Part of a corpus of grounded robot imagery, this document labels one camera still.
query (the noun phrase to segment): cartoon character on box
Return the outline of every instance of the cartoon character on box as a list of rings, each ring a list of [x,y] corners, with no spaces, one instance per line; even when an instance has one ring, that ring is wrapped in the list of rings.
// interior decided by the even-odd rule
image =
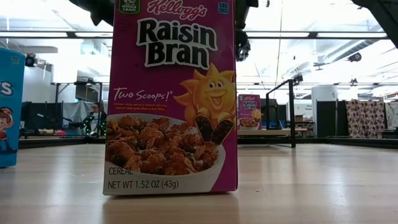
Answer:
[[[207,117],[213,127],[227,119],[236,123],[233,75],[234,71],[219,72],[211,63],[206,76],[195,70],[193,79],[181,83],[188,93],[174,98],[186,106],[185,120],[188,124],[194,125],[199,114]]]
[[[16,152],[8,143],[7,128],[14,125],[12,110],[10,108],[0,108],[0,152]]]

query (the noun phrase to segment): ceiling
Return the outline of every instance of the ceiling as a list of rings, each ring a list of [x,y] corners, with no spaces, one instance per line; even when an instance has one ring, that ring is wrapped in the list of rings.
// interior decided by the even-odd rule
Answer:
[[[379,32],[381,27],[367,9],[359,9],[350,0],[260,0],[258,8],[250,8],[246,31],[328,31]],[[2,0],[0,30],[23,31],[97,31],[110,32],[112,27],[101,22],[95,27],[86,12],[68,0]],[[56,47],[65,49],[76,40],[0,39],[0,45],[12,47]],[[238,93],[260,94],[296,74],[304,83],[348,83],[357,78],[360,83],[398,82],[398,51],[390,40],[250,40],[248,59],[239,62]],[[79,40],[80,51],[74,59],[79,63],[79,75],[109,81],[111,40]],[[347,58],[360,52],[360,62]],[[54,54],[40,54],[51,61]],[[314,67],[314,63],[328,63]],[[296,86],[297,96],[310,93],[314,85]],[[357,91],[370,96],[391,95],[394,86],[339,86],[340,92]],[[287,90],[275,92],[279,101],[287,101]]]

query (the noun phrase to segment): cereal box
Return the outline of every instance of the cereal box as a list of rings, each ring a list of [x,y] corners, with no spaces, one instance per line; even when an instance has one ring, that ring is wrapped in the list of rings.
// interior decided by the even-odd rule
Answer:
[[[17,162],[25,56],[0,47],[0,167]]]
[[[105,195],[237,187],[232,0],[116,1]]]
[[[239,95],[238,126],[240,130],[261,130],[260,95]]]

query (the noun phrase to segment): blue cereal box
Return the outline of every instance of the blue cereal box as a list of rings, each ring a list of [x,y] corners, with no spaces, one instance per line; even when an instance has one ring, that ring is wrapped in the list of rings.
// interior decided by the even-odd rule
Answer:
[[[0,167],[17,162],[25,55],[0,47]]]

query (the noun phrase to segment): sun mascot face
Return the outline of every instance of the sun mascot face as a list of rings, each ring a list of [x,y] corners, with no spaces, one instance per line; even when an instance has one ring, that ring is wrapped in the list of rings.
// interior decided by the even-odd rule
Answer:
[[[185,108],[185,119],[193,124],[197,114],[210,118],[213,126],[222,119],[233,118],[236,91],[234,71],[219,72],[211,63],[206,76],[195,70],[193,79],[181,83],[188,93],[174,99]]]

